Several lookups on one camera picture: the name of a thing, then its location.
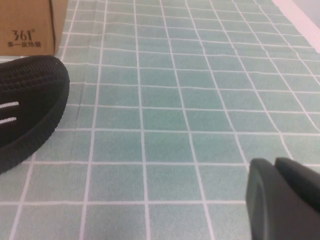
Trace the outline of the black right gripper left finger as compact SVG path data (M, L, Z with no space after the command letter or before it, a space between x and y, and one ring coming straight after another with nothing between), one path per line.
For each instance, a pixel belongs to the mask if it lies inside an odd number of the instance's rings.
M245 201L253 240L320 238L320 212L291 189L275 163L252 159Z

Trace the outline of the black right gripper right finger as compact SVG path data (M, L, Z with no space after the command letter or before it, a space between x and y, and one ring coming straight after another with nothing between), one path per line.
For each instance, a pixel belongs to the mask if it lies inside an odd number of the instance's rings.
M275 168L290 188L315 211L320 211L320 174L286 157L278 157Z

